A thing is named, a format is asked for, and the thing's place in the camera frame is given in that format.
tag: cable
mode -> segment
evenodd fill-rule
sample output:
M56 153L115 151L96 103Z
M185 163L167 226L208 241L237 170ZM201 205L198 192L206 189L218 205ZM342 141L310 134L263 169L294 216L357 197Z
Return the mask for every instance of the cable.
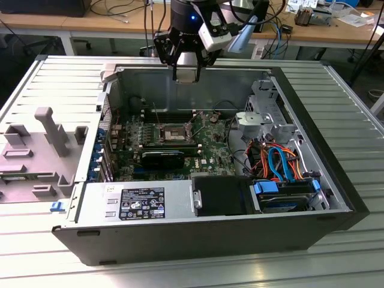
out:
M134 2L134 0L132 0L131 2L129 2L128 4L122 4L122 5L115 5L115 6L112 6L110 8L108 8L107 6L107 0L104 0L104 6L106 8L106 11L107 13L109 13L109 17L112 18L112 19L115 19L116 21L120 21L120 22L123 22L123 23L128 23L128 20L122 20L122 19L117 19L117 18L114 18L114 16L112 15L112 9L115 9L115 8L118 8L118 7L125 7L125 6L129 6L131 5L132 3Z
M4 23L3 20L0 19L0 22L17 38L19 39L19 41L21 43L23 43L24 47L28 48L29 51L31 51L31 53L36 57L37 54L15 33L13 32L13 30L7 25Z
M263 21L259 21L259 22L254 22L254 23L250 23L250 22L246 22L244 20L242 20L241 18L239 18L237 15L236 15L236 12L235 10L233 9L233 5L232 5L232 0L229 1L229 6L230 6L230 9L231 9L231 12L233 14L233 16L236 18L237 21L240 21L241 23L243 23L243 26L242 28L245 26L245 25L259 25L259 24L264 24L266 22L269 22L271 21L273 18L277 17L281 12L282 10L284 9L284 6L286 5L286 0L283 0L283 3L281 3L281 7L277 10L277 12L269 19L265 19Z
M220 103L229 103L229 104L231 104L234 108L236 108L237 111L240 111L240 109L237 108L237 106L236 106L232 101L230 101L230 100L220 100L219 102L217 102L217 103L213 106L212 110L215 111L215 110L216 110L216 107L217 107Z
M247 23L247 24L249 24L249 25L253 25L253 24L250 23L249 21L250 21L251 18L255 15L257 9L259 9L259 7L260 7L261 4L262 4L262 1L258 1L257 4L256 4L256 5L253 7L253 9L251 10L251 13L248 15L247 19L244 21L244 20L242 20L241 18L239 18L239 17L237 16L237 14L235 13L235 10L234 10L233 5L232 5L232 0L229 1L229 5L230 5L230 7L231 7L232 14L233 14L233 16L236 18L236 20L237 20L237 21L240 21L241 23Z
M151 29L152 29L152 54L155 47L155 28L154 28L154 2L151 0Z
M300 167L299 167L299 161L296 161L296 166L297 166L297 168L298 168L298 175L299 175L299 178L303 180L304 178L301 176Z
M380 9L379 18L377 19L377 23L376 23L376 25L375 25L375 27L374 27L374 30L373 30L373 32L372 32L372 36L371 36L371 38L370 38L370 40L369 40L367 46L365 47L365 49L364 49L364 51L363 51L361 57L359 58L359 61L356 63L356 65L355 65L355 67L354 67L354 69L353 69L353 71L352 71L352 74L356 71L357 67L359 66L360 62L362 61L362 59L363 59L365 53L367 52L367 50L368 50L368 48L369 48L369 46L370 46L370 44L371 44L371 42L372 42L372 39L373 39L374 35L376 34L376 29L377 29L377 27L378 27L378 25L379 25L380 19L382 18L383 9L384 9L384 2L383 2L383 5L382 5L382 7L381 7L381 9Z
M286 178L290 181L294 180L292 178L292 174L290 173L289 169L288 169L288 165L287 165L287 160L286 160L286 156L284 155L284 152L281 148L279 147L272 147L269 152L268 152L268 164L269 164L269 168L272 170L272 172L279 178L279 180L283 181L283 177L275 170L275 167L274 167L274 164L273 164L273 160L272 160L272 156L273 156L273 153L274 151L277 151L279 152L280 154L280 157L281 157L281 162L283 164L283 170L284 170L284 173L286 175Z
M163 4L164 4L164 12L163 12L163 16L161 17L160 24L158 25L157 32L160 32L160 30L161 30L161 26L162 26L163 21L164 21L164 19L165 19L165 17L166 17L166 14L167 14L166 0L163 0Z
M120 12L120 13L101 14L101 13L96 12L95 10L93 10L93 7L94 7L97 3L101 2L101 1L103 1L103 0L97 0L97 1L96 1L95 3L93 3L93 4L91 5L91 7L90 7L90 9L91 9L91 11L92 11L93 13L95 13L96 15L101 15L101 16L115 16L115 15L122 15L122 14L126 14L126 13L129 13L129 12L132 12L132 11L135 11L135 10L138 10L138 9L141 9L141 8L144 8L144 7L148 6L148 4L146 4L146 5L139 6L139 7L133 8L133 9L131 9L131 10L124 11L124 12Z
M144 33L145 33L146 54L147 54L147 57L149 57L148 35L146 34L146 7L144 8Z
M229 124L229 127L228 127L228 131L227 131L227 147L228 147L228 151L229 151L229 154L233 157L233 159L236 160L236 162L240 163L241 166L244 167L244 168L247 170L247 172L249 172L249 173L252 175L252 171L251 171L251 169L249 169L249 168L247 167L247 165L245 165L241 160L239 160L239 159L235 156L235 153L232 152L232 150L231 150L231 148L230 148L230 146L229 146L229 133L230 133L230 128L231 128L233 122L235 121L235 119L236 119L235 117L232 118L232 120L231 120L231 122L230 122L230 124Z
M277 24L273 23L276 27L276 31L277 31L277 34L278 34L278 42L277 42L277 48L275 50L275 53L274 53L274 57L272 59L275 59L276 57L276 53L278 52L279 48L280 48L280 41L281 41L281 33L280 33L280 29L279 27L277 26Z

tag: power supply label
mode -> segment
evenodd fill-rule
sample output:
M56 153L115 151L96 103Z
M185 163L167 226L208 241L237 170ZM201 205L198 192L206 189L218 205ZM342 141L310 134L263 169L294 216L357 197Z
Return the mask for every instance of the power supply label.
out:
M123 189L121 191L121 220L158 219L166 216L164 187Z

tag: electronic device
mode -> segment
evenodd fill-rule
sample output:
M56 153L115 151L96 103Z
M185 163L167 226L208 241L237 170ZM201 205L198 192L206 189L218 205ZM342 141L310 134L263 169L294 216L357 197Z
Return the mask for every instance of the electronic device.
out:
M180 85L122 61L74 132L39 107L41 131L4 133L0 202L68 198L52 233L83 263L303 250L368 215L277 62L219 61Z
M261 9L260 15L265 16L263 11L268 7L265 1L256 2L246 21L237 16L232 2L229 2L231 13L240 20L237 22L226 20L224 13L227 14L227 7L221 5L225 2L228 0L171 1L170 28L166 32L156 32L154 44L160 61L172 68L173 80L179 83L198 82L201 69L213 65L222 49L235 41L237 44L232 42L230 45L232 51L241 52L242 46L248 43L244 39L249 39L254 31L253 26L264 23L264 20L258 20L256 12ZM181 64L195 66L196 70L178 71L177 66Z
M3 14L42 14L83 17L92 0L2 0Z

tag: aluminum extrusion table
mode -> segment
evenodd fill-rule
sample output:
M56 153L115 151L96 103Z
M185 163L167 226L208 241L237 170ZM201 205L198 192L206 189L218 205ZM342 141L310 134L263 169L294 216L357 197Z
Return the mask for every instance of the aluminum extrusion table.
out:
M148 58L49 56L36 60L0 111L0 133L34 119L44 103L66 131L98 121L103 64ZM249 60L218 60L233 65ZM380 287L384 281L384 128L331 68L319 62L254 61L278 66L322 132L371 214L308 251L211 259L85 266L52 234L64 214L51 203L0 205L1 287ZM5 143L3 136L0 143Z

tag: desk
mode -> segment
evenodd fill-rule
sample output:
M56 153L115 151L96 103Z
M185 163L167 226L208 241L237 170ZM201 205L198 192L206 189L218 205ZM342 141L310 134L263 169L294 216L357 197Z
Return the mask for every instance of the desk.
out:
M278 8L280 0L274 0L273 6ZM127 3L127 0L108 0L108 6L121 5ZM382 2L375 1L372 9L381 7ZM141 1L135 1L128 7L115 9L116 13L126 11L142 5ZM100 13L105 13L103 2L97 4L94 9ZM67 55L75 55L71 38L73 37L96 37L96 38L129 38L144 39L145 30L143 24L144 9L138 9L128 13L129 23L123 23L107 16L99 16L92 12L87 12L83 18L72 18L62 16L35 16L35 15L6 15L0 14L0 18L13 28L17 34L29 35L48 35L61 38ZM157 29L163 15L163 5L154 5L154 26ZM280 15L283 23L293 26L292 37L289 41L291 46L313 46L328 48L350 48L364 49L371 36L371 26L354 28L339 20L334 19L331 27L327 26L296 26L294 23L294 14L285 13ZM170 5L167 4L167 16L163 22L163 29L169 27L170 23ZM150 17L147 19L147 28L151 30ZM8 29L0 26L0 34L9 33ZM262 49L275 38L270 24L265 25L262 33L255 33L252 36L251 43L255 43L254 55L257 49ZM378 39L375 35L373 44Z

